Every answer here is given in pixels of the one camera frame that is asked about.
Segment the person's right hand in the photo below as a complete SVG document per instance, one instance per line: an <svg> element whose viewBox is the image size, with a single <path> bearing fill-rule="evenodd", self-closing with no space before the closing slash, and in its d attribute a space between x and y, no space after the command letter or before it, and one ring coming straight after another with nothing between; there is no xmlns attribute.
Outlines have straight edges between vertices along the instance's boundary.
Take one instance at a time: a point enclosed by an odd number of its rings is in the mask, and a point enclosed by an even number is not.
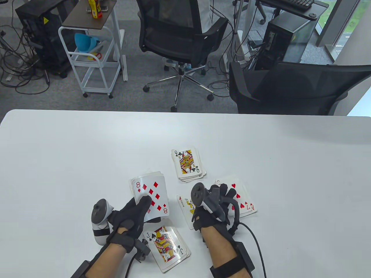
<svg viewBox="0 0 371 278"><path fill-rule="evenodd" d="M191 200L196 207L191 220L194 229L214 227L228 242L234 242L240 219L236 196L236 190L226 184L214 184L210 189L201 182L195 184L191 190Z"/></svg>

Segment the person's left hand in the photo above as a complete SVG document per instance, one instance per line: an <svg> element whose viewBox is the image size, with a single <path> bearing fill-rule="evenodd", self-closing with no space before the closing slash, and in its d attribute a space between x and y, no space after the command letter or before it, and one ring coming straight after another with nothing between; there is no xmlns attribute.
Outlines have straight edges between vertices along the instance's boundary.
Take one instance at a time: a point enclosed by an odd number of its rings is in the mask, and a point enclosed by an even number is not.
<svg viewBox="0 0 371 278"><path fill-rule="evenodd" d="M112 225L112 232L106 242L123 246L130 253L135 246L135 241L143 232L146 222L144 217L148 212L152 199L150 196L142 196L138 204L132 198L120 211L113 210L108 217Z"/></svg>

